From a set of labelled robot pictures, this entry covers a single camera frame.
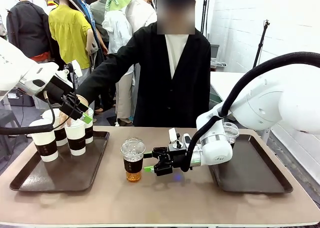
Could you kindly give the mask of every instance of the white brick wall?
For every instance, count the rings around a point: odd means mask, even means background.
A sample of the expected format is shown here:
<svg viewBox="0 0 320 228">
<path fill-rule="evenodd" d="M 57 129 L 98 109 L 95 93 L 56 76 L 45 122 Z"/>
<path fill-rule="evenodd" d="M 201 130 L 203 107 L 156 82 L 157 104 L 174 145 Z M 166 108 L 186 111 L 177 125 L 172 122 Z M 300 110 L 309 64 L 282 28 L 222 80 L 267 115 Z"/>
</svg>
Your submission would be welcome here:
<svg viewBox="0 0 320 228">
<path fill-rule="evenodd" d="M 220 45 L 217 58 L 227 63 L 225 71 L 247 72 L 268 19 L 260 63 L 290 52 L 320 53 L 319 11 L 319 0 L 215 0 L 210 42 Z M 272 131 L 320 184 L 320 136 L 283 122 Z"/>
</svg>

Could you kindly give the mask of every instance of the white paper cup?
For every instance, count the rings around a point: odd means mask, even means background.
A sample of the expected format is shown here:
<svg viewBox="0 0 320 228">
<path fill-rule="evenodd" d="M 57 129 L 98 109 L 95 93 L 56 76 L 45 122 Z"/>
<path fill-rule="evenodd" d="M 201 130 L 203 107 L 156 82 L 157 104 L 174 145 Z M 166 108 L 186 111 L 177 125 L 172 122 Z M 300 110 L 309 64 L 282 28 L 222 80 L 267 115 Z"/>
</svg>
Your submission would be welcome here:
<svg viewBox="0 0 320 228">
<path fill-rule="evenodd" d="M 29 127 L 48 125 L 50 119 L 38 119 L 32 122 Z M 54 131 L 31 134 L 35 147 L 44 162 L 52 162 L 58 158 L 58 150 Z"/>
<path fill-rule="evenodd" d="M 71 120 L 71 125 L 64 124 L 70 152 L 74 156 L 81 156 L 86 152 L 85 123 L 82 120 Z"/>
<path fill-rule="evenodd" d="M 60 110 L 58 108 L 55 108 L 55 109 L 53 109 L 53 112 L 54 112 L 54 124 L 53 124 L 53 127 L 57 127 L 59 125 Z M 52 112 L 51 112 L 51 110 L 50 109 L 46 110 L 42 114 L 42 118 L 43 119 L 52 120 Z M 55 135 L 56 145 L 58 147 L 64 146 L 65 144 L 68 143 L 66 130 L 65 130 L 63 125 L 54 130 L 54 135 Z"/>
<path fill-rule="evenodd" d="M 91 119 L 94 117 L 94 110 L 89 108 L 88 115 Z M 93 122 L 91 121 L 89 124 L 84 123 L 84 131 L 85 131 L 85 143 L 89 144 L 94 141 L 94 127 Z"/>
</svg>

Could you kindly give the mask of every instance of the black cardigan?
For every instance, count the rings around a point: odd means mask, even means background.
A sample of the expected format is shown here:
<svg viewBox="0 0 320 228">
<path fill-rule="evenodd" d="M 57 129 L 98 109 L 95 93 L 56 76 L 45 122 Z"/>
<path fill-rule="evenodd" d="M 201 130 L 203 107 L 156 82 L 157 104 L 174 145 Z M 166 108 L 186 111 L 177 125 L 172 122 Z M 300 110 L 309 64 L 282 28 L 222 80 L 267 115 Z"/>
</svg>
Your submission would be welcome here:
<svg viewBox="0 0 320 228">
<path fill-rule="evenodd" d="M 196 127 L 209 110 L 211 47 L 198 31 L 189 35 L 173 78 L 164 35 L 157 23 L 142 27 L 116 54 L 109 54 L 80 85 L 77 93 L 89 104 L 107 92 L 132 64 L 140 63 L 138 98 L 133 124 L 138 127 Z"/>
<path fill-rule="evenodd" d="M 8 13 L 9 42 L 31 58 L 50 52 L 48 16 L 44 10 L 30 1 L 20 1 Z"/>
</svg>

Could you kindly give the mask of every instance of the brown tray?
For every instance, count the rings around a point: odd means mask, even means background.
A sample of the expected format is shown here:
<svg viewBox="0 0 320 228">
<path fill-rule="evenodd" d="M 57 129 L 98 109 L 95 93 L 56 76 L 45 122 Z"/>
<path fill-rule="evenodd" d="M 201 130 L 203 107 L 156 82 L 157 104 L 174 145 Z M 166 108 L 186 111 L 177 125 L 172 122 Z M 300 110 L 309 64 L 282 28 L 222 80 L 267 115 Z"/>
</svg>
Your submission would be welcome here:
<svg viewBox="0 0 320 228">
<path fill-rule="evenodd" d="M 110 133 L 94 131 L 93 142 L 86 144 L 85 154 L 73 156 L 68 144 L 58 147 L 59 157 L 43 162 L 38 152 L 27 162 L 10 184 L 20 192 L 80 192 L 95 180 Z"/>
<path fill-rule="evenodd" d="M 293 187 L 258 141 L 241 134 L 235 141 L 232 159 L 210 165 L 218 186 L 226 192 L 250 194 L 290 193 Z"/>
</svg>

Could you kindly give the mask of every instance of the cup with black band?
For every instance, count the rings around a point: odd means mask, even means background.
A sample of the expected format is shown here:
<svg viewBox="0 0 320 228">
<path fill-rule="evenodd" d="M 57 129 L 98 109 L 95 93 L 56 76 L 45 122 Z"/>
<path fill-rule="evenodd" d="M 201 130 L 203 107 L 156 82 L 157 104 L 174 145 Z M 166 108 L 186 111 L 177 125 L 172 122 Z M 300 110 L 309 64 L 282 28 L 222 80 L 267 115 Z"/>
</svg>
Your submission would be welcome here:
<svg viewBox="0 0 320 228">
<path fill-rule="evenodd" d="M 88 115 L 91 119 L 94 118 L 94 110 L 89 108 Z M 93 122 L 91 121 L 89 124 L 84 123 L 85 129 L 85 143 L 89 144 L 94 141 L 94 126 Z"/>
<path fill-rule="evenodd" d="M 127 139 L 121 146 L 126 179 L 129 182 L 138 182 L 141 179 L 141 170 L 146 146 L 139 138 Z"/>
<path fill-rule="evenodd" d="M 59 125 L 60 110 L 58 108 L 55 108 L 55 109 L 53 109 L 53 112 L 54 112 L 54 124 L 53 124 L 53 127 L 57 127 Z M 51 110 L 50 109 L 46 110 L 42 114 L 42 118 L 51 120 L 52 119 Z M 58 127 L 57 129 L 54 130 L 54 135 L 55 135 L 56 145 L 58 147 L 63 146 L 63 145 L 68 143 L 66 130 L 65 130 L 65 127 L 63 125 L 61 125 L 60 127 Z"/>
<path fill-rule="evenodd" d="M 50 119 L 38 119 L 32 122 L 29 127 L 51 124 Z M 52 162 L 58 158 L 58 149 L 54 131 L 31 134 L 34 145 L 44 162 Z"/>
<path fill-rule="evenodd" d="M 81 156 L 86 152 L 85 123 L 82 120 L 71 119 L 70 126 L 64 124 L 70 152 L 73 156 Z"/>
</svg>

